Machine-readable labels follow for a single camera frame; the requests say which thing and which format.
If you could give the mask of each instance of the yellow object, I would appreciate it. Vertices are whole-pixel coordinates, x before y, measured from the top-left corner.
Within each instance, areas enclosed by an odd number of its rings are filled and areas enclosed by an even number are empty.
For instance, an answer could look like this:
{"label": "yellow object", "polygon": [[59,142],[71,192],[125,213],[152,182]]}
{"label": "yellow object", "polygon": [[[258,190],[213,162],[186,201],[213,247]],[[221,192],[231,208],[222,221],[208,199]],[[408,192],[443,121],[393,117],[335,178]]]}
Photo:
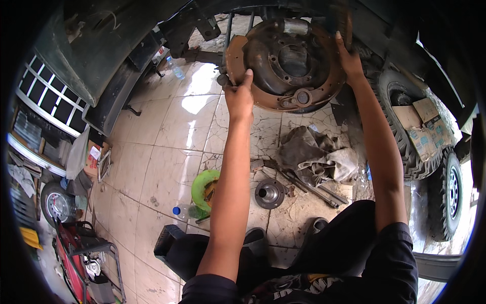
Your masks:
{"label": "yellow object", "polygon": [[22,236],[24,237],[24,242],[27,245],[40,250],[44,250],[44,248],[42,248],[42,245],[39,244],[39,237],[37,236],[37,232],[29,228],[20,227],[20,233],[22,233]]}

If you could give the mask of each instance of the printed graphic on shirt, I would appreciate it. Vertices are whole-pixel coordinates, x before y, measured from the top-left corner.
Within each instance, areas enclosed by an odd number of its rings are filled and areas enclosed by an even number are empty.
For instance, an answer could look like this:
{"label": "printed graphic on shirt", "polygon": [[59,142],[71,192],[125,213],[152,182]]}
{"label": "printed graphic on shirt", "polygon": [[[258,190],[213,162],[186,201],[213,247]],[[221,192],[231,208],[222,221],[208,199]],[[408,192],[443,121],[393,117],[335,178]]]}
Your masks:
{"label": "printed graphic on shirt", "polygon": [[265,282],[254,289],[245,297],[247,304],[269,302],[282,299],[295,290],[305,291],[311,294],[320,294],[336,282],[343,280],[327,274],[300,274],[288,275]]}

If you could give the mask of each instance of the cardboard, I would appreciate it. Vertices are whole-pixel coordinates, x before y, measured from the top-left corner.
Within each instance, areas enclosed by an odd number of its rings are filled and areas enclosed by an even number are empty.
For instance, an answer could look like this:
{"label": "cardboard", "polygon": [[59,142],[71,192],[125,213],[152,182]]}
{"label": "cardboard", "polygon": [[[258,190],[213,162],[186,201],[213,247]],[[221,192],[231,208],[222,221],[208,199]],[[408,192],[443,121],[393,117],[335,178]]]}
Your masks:
{"label": "cardboard", "polygon": [[88,146],[86,147],[86,162],[84,171],[90,178],[95,177],[98,179],[98,161],[90,154],[92,147],[95,147],[98,151],[101,151],[101,156],[103,156],[108,151],[108,144],[103,143],[103,148],[101,148],[94,142],[88,141]]}
{"label": "cardboard", "polygon": [[403,128],[407,131],[422,161],[428,161],[442,145],[450,144],[446,125],[429,98],[413,106],[392,107]]}

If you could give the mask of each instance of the hand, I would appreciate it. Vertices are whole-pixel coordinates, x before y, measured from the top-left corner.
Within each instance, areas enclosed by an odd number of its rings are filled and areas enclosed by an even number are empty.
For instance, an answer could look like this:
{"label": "hand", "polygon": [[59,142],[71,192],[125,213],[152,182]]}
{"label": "hand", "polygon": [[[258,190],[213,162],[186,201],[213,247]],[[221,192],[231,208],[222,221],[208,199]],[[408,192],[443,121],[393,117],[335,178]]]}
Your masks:
{"label": "hand", "polygon": [[347,82],[352,85],[356,79],[364,77],[361,59],[357,52],[348,53],[339,31],[336,32],[336,44],[341,58],[341,66],[347,74]]}
{"label": "hand", "polygon": [[243,83],[238,87],[225,86],[223,90],[228,105],[229,120],[253,122],[253,95],[251,94],[251,83],[253,82],[253,71],[247,69]]}

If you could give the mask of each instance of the green bowl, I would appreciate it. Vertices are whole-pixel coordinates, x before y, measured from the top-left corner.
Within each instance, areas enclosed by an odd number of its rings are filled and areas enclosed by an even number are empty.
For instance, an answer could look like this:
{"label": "green bowl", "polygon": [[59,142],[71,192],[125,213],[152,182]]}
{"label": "green bowl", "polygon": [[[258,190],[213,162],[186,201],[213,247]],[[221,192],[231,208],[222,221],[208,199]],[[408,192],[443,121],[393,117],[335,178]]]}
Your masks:
{"label": "green bowl", "polygon": [[211,207],[208,206],[208,203],[204,200],[204,190],[208,183],[215,179],[219,179],[219,174],[220,172],[218,170],[204,170],[196,176],[196,179],[192,183],[191,195],[192,200],[197,207],[207,211],[211,210]]}

